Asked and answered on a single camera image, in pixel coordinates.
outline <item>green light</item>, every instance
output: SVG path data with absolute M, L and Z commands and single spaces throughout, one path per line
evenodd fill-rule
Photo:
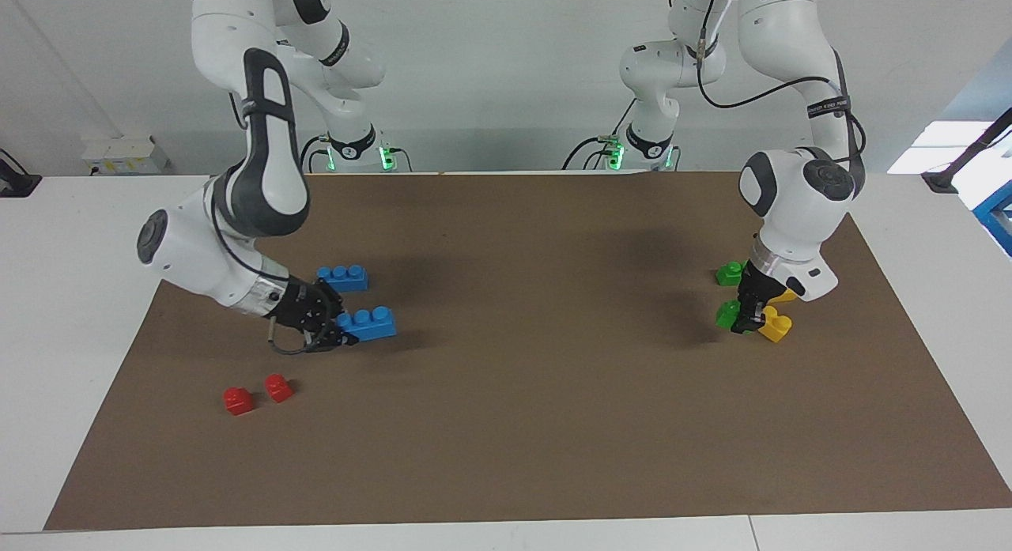
M 625 156 L 625 146 L 621 144 L 611 150 L 611 155 L 608 156 L 608 167 L 613 170 L 619 170 L 622 167 L 622 158 Z
M 390 153 L 390 150 L 383 146 L 380 147 L 380 159 L 383 162 L 384 171 L 397 169 L 397 158 L 394 157 L 394 154 Z

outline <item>red block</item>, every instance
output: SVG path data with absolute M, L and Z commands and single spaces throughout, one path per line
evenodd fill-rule
M 296 394 L 288 382 L 279 374 L 268 377 L 263 384 L 267 388 L 267 394 L 270 395 L 271 399 L 274 399 L 275 403 L 281 403 L 282 400 Z
M 253 395 L 241 387 L 233 387 L 225 392 L 225 408 L 239 416 L 253 410 Z

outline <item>yellow toy block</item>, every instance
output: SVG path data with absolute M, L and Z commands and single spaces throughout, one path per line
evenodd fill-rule
M 788 290 L 777 298 L 770 300 L 767 304 L 783 304 L 785 302 L 794 302 L 795 300 L 797 300 L 797 295 L 794 294 L 794 291 Z
M 779 343 L 783 339 L 790 328 L 793 327 L 794 322 L 790 320 L 787 316 L 781 316 L 776 308 L 772 306 L 767 306 L 762 311 L 766 314 L 766 325 L 759 328 L 759 333 L 766 336 L 773 343 Z

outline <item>blue building block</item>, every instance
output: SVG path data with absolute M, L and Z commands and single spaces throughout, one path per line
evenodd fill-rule
M 991 232 L 1005 252 L 1012 256 L 1012 181 L 995 191 L 980 207 L 974 210 L 977 219 Z
M 323 279 L 335 292 L 364 292 L 369 290 L 369 276 L 358 264 L 353 266 L 322 266 L 317 277 Z
M 361 341 L 372 341 L 397 335 L 394 313 L 386 306 L 380 306 L 371 312 L 359 310 L 355 312 L 354 316 L 345 312 L 337 317 L 337 325 Z

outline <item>green block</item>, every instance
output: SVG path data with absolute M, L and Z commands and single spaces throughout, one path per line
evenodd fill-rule
M 742 303 L 737 300 L 725 302 L 721 310 L 716 313 L 716 325 L 730 330 L 738 321 L 738 314 L 742 311 Z
M 743 262 L 728 262 L 716 271 L 716 284 L 723 287 L 736 287 L 742 284 Z

